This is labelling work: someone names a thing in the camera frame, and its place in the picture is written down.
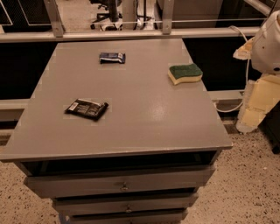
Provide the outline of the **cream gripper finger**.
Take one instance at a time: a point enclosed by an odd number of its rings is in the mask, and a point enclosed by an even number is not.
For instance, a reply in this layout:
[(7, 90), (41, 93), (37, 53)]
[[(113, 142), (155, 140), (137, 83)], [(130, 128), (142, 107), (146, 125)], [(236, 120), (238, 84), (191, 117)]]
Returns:
[(241, 133), (252, 132), (279, 102), (279, 74), (264, 73), (256, 81), (249, 80), (238, 114), (237, 130)]
[(238, 60), (250, 60), (253, 40), (253, 38), (249, 39), (244, 45), (236, 49), (233, 54), (233, 57)]

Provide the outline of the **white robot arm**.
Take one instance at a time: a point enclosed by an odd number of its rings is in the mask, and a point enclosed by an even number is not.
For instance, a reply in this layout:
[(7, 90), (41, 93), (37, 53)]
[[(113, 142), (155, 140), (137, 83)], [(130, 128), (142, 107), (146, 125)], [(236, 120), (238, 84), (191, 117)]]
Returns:
[(262, 75), (245, 87), (236, 128), (241, 133), (255, 130), (280, 102), (280, 11), (273, 12), (256, 35), (234, 52), (238, 60), (251, 60)]

